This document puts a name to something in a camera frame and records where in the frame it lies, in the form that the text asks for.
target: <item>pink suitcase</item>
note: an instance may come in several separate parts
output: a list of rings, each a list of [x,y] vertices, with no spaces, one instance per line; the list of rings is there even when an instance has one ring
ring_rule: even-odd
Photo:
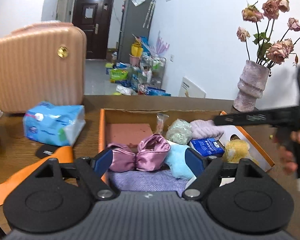
[[[87,38],[71,23],[40,22],[0,39],[0,108],[24,113],[40,101],[83,100]]]

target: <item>suitcase handle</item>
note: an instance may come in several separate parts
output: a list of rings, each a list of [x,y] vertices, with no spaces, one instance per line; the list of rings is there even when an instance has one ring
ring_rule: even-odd
[[[11,34],[18,34],[24,31],[39,29],[39,28],[51,28],[51,27],[70,27],[73,26],[72,23],[59,22],[59,21],[43,21],[38,23],[33,23],[22,28],[16,29],[11,32]]]

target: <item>pink satin bow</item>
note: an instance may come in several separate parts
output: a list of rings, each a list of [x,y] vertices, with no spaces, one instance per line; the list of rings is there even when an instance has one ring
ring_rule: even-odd
[[[114,172],[125,172],[137,169],[138,171],[156,171],[168,152],[170,144],[160,134],[153,134],[143,139],[138,144],[138,153],[134,153],[125,144],[110,143],[108,147],[113,148],[113,160],[110,170]]]

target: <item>hand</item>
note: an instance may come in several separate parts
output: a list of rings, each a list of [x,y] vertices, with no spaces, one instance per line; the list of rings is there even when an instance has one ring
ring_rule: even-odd
[[[300,143],[300,131],[292,132],[291,139],[295,142]],[[284,146],[279,147],[280,161],[284,165],[283,170],[286,174],[290,175],[294,173],[298,165],[294,162],[294,156],[292,152],[287,151]]]

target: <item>cardboard box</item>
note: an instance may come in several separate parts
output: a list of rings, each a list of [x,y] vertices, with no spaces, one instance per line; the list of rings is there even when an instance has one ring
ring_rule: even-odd
[[[109,143],[106,142],[106,125],[108,123],[148,123],[151,127],[151,130],[154,132],[157,126],[157,113],[164,113],[169,116],[169,118],[164,123],[164,133],[176,119],[183,119],[187,122],[192,122],[198,119],[211,120],[216,115],[226,114],[226,112],[224,111],[202,110],[130,111],[118,109],[101,109],[99,124],[99,152],[103,151],[106,148],[107,143]],[[250,144],[251,155],[259,161],[260,167],[264,171],[268,171],[274,166],[273,160],[242,127],[231,126],[231,129],[227,129],[227,132],[224,133],[219,141],[224,145],[226,141],[230,141],[230,137],[234,134]]]

